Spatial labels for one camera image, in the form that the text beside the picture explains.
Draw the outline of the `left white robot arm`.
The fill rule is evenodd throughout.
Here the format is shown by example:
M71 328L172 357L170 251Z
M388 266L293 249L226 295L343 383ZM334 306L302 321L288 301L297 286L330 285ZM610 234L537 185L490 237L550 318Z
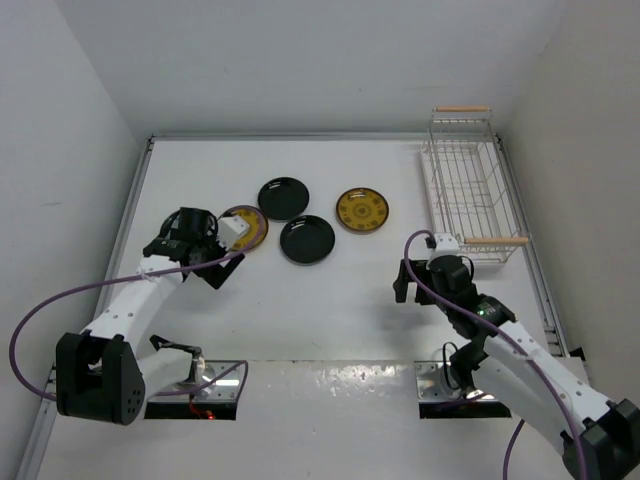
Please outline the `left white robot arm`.
M56 345L59 414L119 425L134 422L154 396L194 395L217 380L201 348L149 337L154 351L136 350L163 304L195 273L219 289L244 256L234 244L249 231L241 217L215 217L182 207L142 251L135 275L106 309L79 333Z

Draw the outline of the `blue floral green plate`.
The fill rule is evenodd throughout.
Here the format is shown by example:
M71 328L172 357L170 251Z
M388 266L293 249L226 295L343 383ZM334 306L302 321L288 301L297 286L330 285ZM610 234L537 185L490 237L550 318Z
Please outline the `blue floral green plate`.
M180 211L177 210L170 214L162 223L159 230L159 237L166 237L171 231L175 221L179 218Z

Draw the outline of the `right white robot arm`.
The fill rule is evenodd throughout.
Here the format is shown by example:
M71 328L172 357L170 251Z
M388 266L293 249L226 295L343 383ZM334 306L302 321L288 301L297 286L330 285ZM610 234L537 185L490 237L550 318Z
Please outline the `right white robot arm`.
M436 306L466 344L445 361L450 389L479 390L516 413L559 451L575 479L623 479L639 465L639 409L594 390L550 355L498 299L478 292L464 261L405 258L395 299Z

